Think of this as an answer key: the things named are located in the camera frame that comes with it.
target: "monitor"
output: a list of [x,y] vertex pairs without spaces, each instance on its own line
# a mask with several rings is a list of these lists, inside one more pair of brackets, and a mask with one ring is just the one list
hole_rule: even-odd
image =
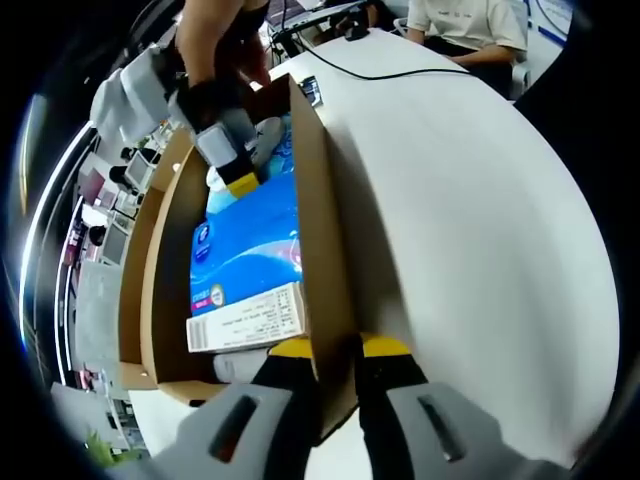
[[111,222],[104,234],[98,258],[107,265],[122,266],[128,246],[129,233],[116,222]]
[[133,155],[133,158],[127,165],[124,172],[125,178],[136,188],[143,192],[147,190],[147,181],[151,175],[151,166],[139,151]]

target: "barcode label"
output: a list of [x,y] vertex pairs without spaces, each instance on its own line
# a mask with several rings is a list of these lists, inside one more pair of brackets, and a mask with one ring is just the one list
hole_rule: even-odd
[[299,283],[227,305],[187,320],[190,352],[220,352],[274,344],[306,329]]
[[204,322],[195,321],[187,323],[189,334],[187,340],[189,343],[189,351],[199,352],[207,348],[207,329]]

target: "computer screen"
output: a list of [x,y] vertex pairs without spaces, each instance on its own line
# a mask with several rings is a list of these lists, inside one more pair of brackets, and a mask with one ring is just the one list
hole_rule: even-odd
[[144,177],[149,169],[149,165],[145,161],[140,152],[136,152],[131,162],[127,166],[125,174],[138,188],[143,187]]
[[102,243],[102,258],[109,263],[120,265],[127,244],[127,234],[117,225],[111,224]]

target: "chair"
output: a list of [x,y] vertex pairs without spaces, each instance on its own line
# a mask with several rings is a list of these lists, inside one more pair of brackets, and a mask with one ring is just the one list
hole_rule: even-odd
[[[524,35],[525,42],[528,44],[528,21],[529,21],[529,12],[527,10],[527,5],[523,0],[510,0],[511,6],[513,8],[514,13],[516,14],[516,18],[518,20],[518,25],[522,29],[522,33]],[[409,29],[407,28],[407,18],[396,18],[393,21],[393,26],[395,27],[394,32],[398,32],[401,36],[407,37]],[[438,32],[431,25],[431,29],[427,32],[427,35],[437,35]],[[520,58],[516,59],[513,65],[513,73],[512,73],[512,82],[511,82],[511,92],[509,93],[510,100],[516,100],[522,95],[527,88],[529,88],[529,82],[531,78],[531,72],[529,65],[527,64],[526,52],[524,52]]]

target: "cardboard box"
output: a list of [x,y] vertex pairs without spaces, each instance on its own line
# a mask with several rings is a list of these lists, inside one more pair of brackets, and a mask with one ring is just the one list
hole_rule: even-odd
[[[332,189],[331,139],[289,77],[261,89],[245,108],[255,123],[291,111],[304,298],[327,432],[356,405],[344,346],[357,332]],[[175,163],[181,166],[174,174]],[[185,328],[191,316],[191,239],[204,220],[207,168],[189,134],[176,132],[138,213],[119,306],[123,386],[159,388],[189,405],[224,388],[214,383],[211,355],[188,352]]]

